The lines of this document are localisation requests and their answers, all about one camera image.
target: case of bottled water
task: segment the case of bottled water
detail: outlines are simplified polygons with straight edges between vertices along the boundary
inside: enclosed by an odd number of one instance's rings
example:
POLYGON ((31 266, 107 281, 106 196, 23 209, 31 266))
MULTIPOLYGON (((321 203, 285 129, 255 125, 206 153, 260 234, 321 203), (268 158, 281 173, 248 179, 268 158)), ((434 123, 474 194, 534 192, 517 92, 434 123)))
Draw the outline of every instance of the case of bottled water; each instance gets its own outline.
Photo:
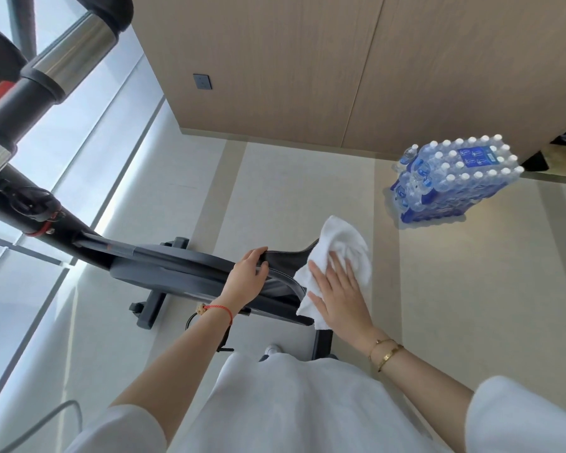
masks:
POLYGON ((414 144, 393 169, 394 204, 405 223, 462 215, 524 171, 501 135, 414 144))

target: person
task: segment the person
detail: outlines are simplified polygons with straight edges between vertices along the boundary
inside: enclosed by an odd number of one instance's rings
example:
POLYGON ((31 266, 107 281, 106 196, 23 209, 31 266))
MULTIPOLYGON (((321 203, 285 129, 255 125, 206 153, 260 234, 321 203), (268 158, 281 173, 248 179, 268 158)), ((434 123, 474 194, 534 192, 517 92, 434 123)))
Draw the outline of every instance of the person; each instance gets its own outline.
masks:
MULTIPOLYGON (((212 302, 218 307, 141 373, 68 452, 166 451, 232 317, 264 285, 269 268, 263 263, 257 270, 257 262, 265 250, 249 251, 235 265, 212 302)), ((331 259, 325 273, 309 263, 322 297, 308 296, 334 333, 381 369, 446 446, 420 433, 380 382, 346 362, 300 362, 285 353, 255 362, 233 353, 177 451, 566 452, 565 411, 505 377, 474 393, 422 361, 374 327, 349 262, 335 253, 331 259)))

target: gray cable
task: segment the gray cable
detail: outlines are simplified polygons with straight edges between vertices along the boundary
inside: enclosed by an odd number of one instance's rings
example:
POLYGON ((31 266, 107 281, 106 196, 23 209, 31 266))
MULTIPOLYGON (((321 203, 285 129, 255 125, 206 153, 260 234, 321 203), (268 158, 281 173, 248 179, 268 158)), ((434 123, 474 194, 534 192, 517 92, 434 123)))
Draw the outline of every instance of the gray cable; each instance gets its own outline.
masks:
POLYGON ((67 402, 63 402, 61 405, 56 407, 53 411, 51 411, 48 415, 46 415, 43 419, 38 421, 35 425, 31 426, 23 435, 19 438, 15 439, 13 442, 10 442, 6 447, 0 450, 0 453, 10 453, 11 451, 15 450, 16 448, 20 447, 23 442, 26 442, 32 435, 36 434, 44 425, 52 420, 55 416, 57 416, 61 411, 65 410, 68 406, 73 405, 75 408, 75 415, 78 419, 78 432, 82 432, 82 409, 80 408, 80 404, 77 400, 68 400, 67 402))

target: person's left hand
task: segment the person's left hand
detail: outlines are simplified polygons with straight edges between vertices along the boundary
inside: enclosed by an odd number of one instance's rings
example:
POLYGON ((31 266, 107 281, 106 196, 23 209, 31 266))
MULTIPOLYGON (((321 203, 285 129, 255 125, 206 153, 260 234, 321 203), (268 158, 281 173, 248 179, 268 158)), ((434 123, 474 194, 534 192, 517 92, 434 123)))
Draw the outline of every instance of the person's left hand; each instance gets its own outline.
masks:
POLYGON ((269 263, 262 262, 260 270, 256 272, 256 265, 260 255, 268 249, 251 249, 241 259, 226 280, 222 294, 218 298, 218 304, 224 305, 237 314, 245 305, 254 300, 262 290, 264 281, 269 274, 269 263))

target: white shoe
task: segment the white shoe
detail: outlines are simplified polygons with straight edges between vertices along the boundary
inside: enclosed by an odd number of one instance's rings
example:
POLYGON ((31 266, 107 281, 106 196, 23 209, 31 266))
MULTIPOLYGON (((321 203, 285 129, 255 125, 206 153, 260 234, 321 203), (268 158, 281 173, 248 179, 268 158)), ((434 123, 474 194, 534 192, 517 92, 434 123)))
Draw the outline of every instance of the white shoe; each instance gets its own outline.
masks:
POLYGON ((269 345, 266 348, 266 351, 264 351, 264 354, 267 356, 272 356, 275 355, 277 353, 282 353, 283 350, 281 349, 281 347, 279 347, 279 345, 269 345))

